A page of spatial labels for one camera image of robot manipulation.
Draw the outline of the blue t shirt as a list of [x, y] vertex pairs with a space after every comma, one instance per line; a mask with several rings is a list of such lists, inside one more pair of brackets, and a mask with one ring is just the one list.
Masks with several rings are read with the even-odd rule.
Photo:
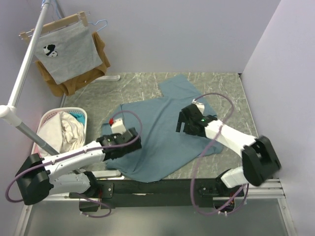
[[159, 84], [162, 96], [121, 104], [113, 115], [123, 118], [126, 128], [139, 131], [137, 114], [142, 122], [142, 148], [121, 158], [105, 162], [107, 169], [120, 171], [125, 177], [154, 182], [172, 174], [199, 156], [209, 139], [176, 132], [179, 112], [201, 93], [183, 75]]

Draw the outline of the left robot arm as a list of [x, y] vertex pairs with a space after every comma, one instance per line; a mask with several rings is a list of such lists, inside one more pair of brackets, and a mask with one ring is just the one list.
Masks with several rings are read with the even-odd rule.
[[109, 159], [123, 157], [141, 149], [141, 138], [136, 129], [123, 134], [104, 135], [89, 144], [69, 152], [41, 158], [30, 155], [16, 174], [17, 185], [25, 205], [41, 202], [46, 197], [61, 193], [78, 193], [88, 198], [99, 191], [99, 183], [90, 171], [75, 174], [75, 169]]

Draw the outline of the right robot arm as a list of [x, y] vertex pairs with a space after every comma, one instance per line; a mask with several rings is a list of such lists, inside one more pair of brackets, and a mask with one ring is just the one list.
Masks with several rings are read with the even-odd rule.
[[259, 187], [281, 169], [280, 161], [271, 144], [265, 137], [255, 137], [235, 130], [217, 117], [203, 115], [202, 103], [192, 103], [179, 113], [176, 132], [216, 140], [234, 151], [242, 159], [242, 166], [229, 169], [216, 178], [216, 191], [227, 196], [234, 187], [251, 184]]

